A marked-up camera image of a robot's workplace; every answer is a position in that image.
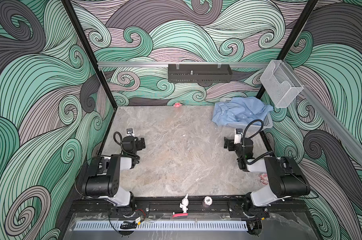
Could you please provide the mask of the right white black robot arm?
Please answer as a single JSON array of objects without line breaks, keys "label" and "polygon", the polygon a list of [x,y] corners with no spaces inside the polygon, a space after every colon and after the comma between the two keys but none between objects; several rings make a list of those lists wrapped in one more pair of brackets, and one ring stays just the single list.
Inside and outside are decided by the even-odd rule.
[{"label": "right white black robot arm", "polygon": [[224,148],[235,152],[240,170],[267,175],[268,183],[261,189],[246,195],[248,208],[266,207],[288,198],[307,196],[311,192],[298,163],[291,157],[274,157],[272,152],[253,157],[253,141],[250,138],[224,138]]}]

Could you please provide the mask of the light blue long sleeve shirt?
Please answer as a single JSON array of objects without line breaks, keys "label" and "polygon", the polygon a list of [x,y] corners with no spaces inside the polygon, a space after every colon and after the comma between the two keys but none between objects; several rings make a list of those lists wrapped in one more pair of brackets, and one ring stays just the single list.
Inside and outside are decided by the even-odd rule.
[{"label": "light blue long sleeve shirt", "polygon": [[272,105],[265,104],[256,97],[234,97],[229,102],[217,102],[214,106],[212,122],[218,126],[240,124],[246,126],[254,120],[264,120]]}]

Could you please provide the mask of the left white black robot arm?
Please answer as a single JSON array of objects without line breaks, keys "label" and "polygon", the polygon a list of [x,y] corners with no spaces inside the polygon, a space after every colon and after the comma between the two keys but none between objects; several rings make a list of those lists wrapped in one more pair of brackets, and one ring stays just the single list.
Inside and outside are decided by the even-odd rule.
[{"label": "left white black robot arm", "polygon": [[120,174],[140,163],[137,152],[145,149],[146,143],[144,138],[130,135],[122,138],[120,146],[123,148],[121,154],[96,156],[89,161],[81,189],[84,197],[106,200],[115,207],[133,204],[133,193],[120,186]]}]

